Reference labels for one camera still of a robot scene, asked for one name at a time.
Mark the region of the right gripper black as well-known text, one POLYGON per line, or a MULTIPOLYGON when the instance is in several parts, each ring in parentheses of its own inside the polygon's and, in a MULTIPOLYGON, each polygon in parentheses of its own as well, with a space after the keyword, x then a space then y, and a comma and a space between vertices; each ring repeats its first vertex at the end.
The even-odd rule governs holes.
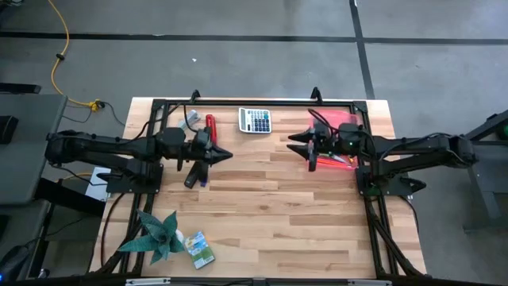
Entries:
POLYGON ((331 154, 331 148, 328 145, 327 141, 319 141, 312 129, 308 129, 302 133, 291 134, 288 138, 292 141, 298 141, 301 143, 308 143, 305 145, 287 145, 287 148, 291 151, 297 153, 304 159, 308 159, 309 167, 308 170, 310 172, 314 172, 318 166, 317 159, 327 158, 332 159, 329 154, 331 154))

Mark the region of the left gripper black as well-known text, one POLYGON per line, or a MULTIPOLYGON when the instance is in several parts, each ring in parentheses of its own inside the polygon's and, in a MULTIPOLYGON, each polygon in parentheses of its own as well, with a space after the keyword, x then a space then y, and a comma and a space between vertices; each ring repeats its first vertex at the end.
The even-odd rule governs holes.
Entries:
POLYGON ((212 157, 212 164, 217 164, 219 162, 228 160, 233 157, 233 154, 230 151, 227 151, 221 147, 218 147, 217 145, 213 145, 212 142, 211 142, 211 146, 208 149, 200 149, 197 146, 197 144, 195 143, 194 138, 193 138, 192 140, 189 140, 188 142, 183 143, 183 145, 181 147, 182 153, 179 155, 179 158, 177 159, 177 170, 178 171, 182 170, 184 161, 203 160, 205 162, 208 162, 210 160, 211 150, 213 150, 217 154, 217 156, 212 157))

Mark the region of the pink transparent plastic tray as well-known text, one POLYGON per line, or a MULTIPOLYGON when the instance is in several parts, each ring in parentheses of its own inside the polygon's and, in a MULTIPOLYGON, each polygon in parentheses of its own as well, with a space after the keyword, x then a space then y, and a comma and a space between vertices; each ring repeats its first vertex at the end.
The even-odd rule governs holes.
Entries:
POLYGON ((356 157, 353 155, 348 155, 345 151, 342 151, 339 148, 339 133, 337 130, 339 129, 340 125, 344 124, 344 123, 357 124, 358 117, 354 114, 350 114, 345 111, 320 109, 320 110, 313 110, 310 113, 309 129, 312 129, 314 131, 314 123, 315 122, 321 122, 330 128, 330 139, 327 140, 327 143, 331 148, 331 154, 340 156, 341 158, 343 158, 346 161, 346 164, 349 164, 352 166, 351 168, 337 168, 337 167, 333 167, 333 166, 318 164, 317 168, 320 166, 324 166, 325 168, 336 168, 336 169, 345 170, 345 171, 352 171, 355 168, 357 168, 358 162, 357 162, 356 157))

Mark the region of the grey desk calculator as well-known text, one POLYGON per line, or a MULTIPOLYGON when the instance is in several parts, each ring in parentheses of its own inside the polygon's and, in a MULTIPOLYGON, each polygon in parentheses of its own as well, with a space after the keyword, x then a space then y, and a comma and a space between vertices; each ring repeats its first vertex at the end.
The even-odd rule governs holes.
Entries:
POLYGON ((268 134, 272 131, 271 112, 264 109, 238 109, 239 130, 243 133, 268 134))

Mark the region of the green printed card box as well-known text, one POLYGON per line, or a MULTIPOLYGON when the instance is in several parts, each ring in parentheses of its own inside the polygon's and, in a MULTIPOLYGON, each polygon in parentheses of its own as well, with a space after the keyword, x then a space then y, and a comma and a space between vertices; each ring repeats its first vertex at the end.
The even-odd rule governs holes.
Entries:
POLYGON ((198 231, 190 237, 187 237, 184 240, 184 246, 190 254, 196 269, 201 269, 215 261, 214 253, 202 231, 198 231))

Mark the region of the green artificial plant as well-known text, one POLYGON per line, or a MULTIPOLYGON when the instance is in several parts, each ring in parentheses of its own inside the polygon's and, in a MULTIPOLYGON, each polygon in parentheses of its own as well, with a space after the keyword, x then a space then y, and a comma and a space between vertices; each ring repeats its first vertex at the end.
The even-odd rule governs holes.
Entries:
POLYGON ((162 222, 153 215, 138 211, 141 226, 148 232, 133 240, 127 241, 118 249, 119 252, 152 251, 150 264, 170 257, 171 253, 184 251, 183 240, 179 237, 177 212, 173 211, 162 222))

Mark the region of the white power box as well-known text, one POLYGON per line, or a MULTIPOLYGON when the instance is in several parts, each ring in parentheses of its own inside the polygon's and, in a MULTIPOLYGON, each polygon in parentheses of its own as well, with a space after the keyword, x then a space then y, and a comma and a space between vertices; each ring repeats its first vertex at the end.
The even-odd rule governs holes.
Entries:
POLYGON ((98 177, 100 173, 110 174, 110 168, 95 167, 89 179, 90 184, 87 186, 85 195, 96 200, 105 202, 110 194, 106 191, 107 182, 98 177))

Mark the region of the dark metal cart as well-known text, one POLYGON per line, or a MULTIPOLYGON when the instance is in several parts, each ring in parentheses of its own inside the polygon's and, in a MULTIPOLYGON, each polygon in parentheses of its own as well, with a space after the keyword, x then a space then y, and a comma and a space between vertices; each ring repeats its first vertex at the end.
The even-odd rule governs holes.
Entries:
POLYGON ((451 165, 467 178, 448 175, 445 206, 464 204, 462 230, 508 230, 508 110, 493 114, 473 130, 452 137, 451 165))

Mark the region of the grey side table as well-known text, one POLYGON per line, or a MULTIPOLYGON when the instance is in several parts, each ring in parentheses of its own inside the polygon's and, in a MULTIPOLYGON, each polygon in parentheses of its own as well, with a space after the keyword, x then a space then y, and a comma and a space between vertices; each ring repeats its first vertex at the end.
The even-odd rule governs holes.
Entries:
POLYGON ((46 136, 57 131, 64 95, 0 95, 0 116, 18 120, 11 142, 0 144, 0 205, 32 200, 46 163, 46 136))

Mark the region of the black flat bar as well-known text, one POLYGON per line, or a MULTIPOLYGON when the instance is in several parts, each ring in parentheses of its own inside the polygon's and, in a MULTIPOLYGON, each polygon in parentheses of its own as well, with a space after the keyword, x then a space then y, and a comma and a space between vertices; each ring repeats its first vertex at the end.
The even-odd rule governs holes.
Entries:
POLYGON ((40 85, 23 83, 0 83, 0 93, 8 94, 39 94, 40 85))

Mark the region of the black device box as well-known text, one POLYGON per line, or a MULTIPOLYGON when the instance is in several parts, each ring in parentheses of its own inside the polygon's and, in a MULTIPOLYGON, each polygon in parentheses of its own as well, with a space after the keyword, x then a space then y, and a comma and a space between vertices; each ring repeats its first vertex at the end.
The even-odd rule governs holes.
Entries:
POLYGON ((0 116, 0 145, 8 145, 17 128, 18 119, 12 115, 0 116))

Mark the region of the black aluminium table frame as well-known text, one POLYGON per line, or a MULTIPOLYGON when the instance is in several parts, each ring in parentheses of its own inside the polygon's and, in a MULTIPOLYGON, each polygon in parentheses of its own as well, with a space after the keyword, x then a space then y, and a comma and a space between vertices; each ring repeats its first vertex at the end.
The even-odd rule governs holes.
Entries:
POLYGON ((218 144, 233 157, 214 165, 205 187, 188 189, 188 168, 164 165, 153 212, 177 212, 185 235, 202 231, 215 261, 196 269, 181 252, 150 264, 144 276, 372 278, 375 267, 364 202, 351 171, 309 172, 288 136, 310 124, 305 99, 200 98, 195 109, 216 118, 218 144), (271 112, 268 134, 239 130, 238 109, 271 112))

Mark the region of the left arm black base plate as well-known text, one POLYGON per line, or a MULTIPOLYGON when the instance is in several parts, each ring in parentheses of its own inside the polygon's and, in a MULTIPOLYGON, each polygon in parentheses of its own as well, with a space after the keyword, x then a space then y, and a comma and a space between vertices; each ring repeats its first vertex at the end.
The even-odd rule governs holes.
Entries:
POLYGON ((99 177, 107 182, 109 193, 156 194, 160 190, 164 166, 159 162, 125 159, 122 167, 99 177))

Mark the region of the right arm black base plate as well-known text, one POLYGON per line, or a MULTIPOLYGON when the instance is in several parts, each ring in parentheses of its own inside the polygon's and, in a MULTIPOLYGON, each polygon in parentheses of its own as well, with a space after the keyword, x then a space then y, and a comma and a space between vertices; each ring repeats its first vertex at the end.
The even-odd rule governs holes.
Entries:
POLYGON ((355 174, 358 192, 363 196, 408 196, 426 187, 425 182, 410 178, 406 172, 374 177, 369 165, 359 166, 355 174))

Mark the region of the silver metal bracket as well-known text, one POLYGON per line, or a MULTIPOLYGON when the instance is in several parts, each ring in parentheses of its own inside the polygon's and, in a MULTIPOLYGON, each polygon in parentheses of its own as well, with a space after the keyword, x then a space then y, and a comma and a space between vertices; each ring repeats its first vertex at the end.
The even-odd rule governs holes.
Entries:
POLYGON ((129 279, 125 282, 125 286, 169 286, 171 279, 169 277, 163 278, 137 278, 129 279))
POLYGON ((389 280, 364 280, 364 279, 350 279, 347 282, 348 286, 393 286, 389 280))

